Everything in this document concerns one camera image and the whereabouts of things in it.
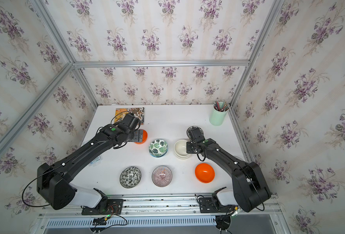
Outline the green leaf bowl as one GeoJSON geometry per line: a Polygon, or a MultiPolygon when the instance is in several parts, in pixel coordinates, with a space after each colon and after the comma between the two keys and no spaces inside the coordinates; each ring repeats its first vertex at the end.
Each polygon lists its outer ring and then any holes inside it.
{"type": "Polygon", "coordinates": [[[164,139],[155,139],[149,145],[149,153],[155,158],[162,157],[168,151],[168,143],[164,139]]]}

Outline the black white patterned bowl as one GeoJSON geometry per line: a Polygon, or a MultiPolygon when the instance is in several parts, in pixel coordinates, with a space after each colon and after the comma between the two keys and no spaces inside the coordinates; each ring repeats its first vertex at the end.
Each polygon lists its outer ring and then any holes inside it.
{"type": "Polygon", "coordinates": [[[142,174],[139,168],[131,166],[122,171],[119,182],[126,189],[137,186],[141,180],[142,174]]]}

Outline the pink striped bowl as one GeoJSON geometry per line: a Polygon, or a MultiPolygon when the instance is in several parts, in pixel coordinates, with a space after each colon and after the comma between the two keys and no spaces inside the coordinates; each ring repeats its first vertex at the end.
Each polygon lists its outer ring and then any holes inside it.
{"type": "Polygon", "coordinates": [[[158,166],[152,173],[152,182],[157,187],[166,187],[172,181],[172,171],[166,166],[158,166]]]}

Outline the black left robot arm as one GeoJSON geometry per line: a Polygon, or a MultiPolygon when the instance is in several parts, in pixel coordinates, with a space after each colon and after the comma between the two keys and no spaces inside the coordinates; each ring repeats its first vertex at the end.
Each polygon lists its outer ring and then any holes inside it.
{"type": "Polygon", "coordinates": [[[51,165],[44,163],[37,169],[37,192],[55,210],[68,205],[94,208],[104,212],[108,198],[100,190],[75,186],[75,176],[95,158],[110,149],[119,149],[131,142],[141,121],[128,113],[121,121],[108,124],[72,154],[51,165]]]}

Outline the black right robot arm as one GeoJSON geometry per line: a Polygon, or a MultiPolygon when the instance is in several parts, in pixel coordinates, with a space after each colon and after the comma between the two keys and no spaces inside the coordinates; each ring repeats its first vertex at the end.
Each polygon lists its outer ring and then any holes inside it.
{"type": "Polygon", "coordinates": [[[212,193],[215,209],[238,206],[245,212],[257,209],[271,198],[271,191],[260,166],[255,162],[238,159],[224,150],[215,140],[205,138],[198,126],[187,129],[187,153],[196,154],[201,161],[211,160],[230,177],[232,187],[220,188],[212,193]]]}

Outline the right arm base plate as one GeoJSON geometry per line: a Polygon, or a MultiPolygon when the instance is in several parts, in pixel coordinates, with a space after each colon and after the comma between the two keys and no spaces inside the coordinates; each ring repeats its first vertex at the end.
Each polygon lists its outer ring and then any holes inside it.
{"type": "Polygon", "coordinates": [[[208,213],[231,213],[235,210],[236,205],[221,205],[214,202],[212,197],[197,196],[196,201],[199,204],[199,210],[202,214],[208,213]]]}

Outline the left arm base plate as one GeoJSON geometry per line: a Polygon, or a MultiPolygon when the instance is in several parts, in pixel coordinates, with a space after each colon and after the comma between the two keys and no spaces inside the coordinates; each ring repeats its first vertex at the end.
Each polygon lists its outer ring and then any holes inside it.
{"type": "Polygon", "coordinates": [[[95,208],[84,206],[81,215],[120,215],[123,207],[123,199],[108,199],[100,202],[95,208]]]}

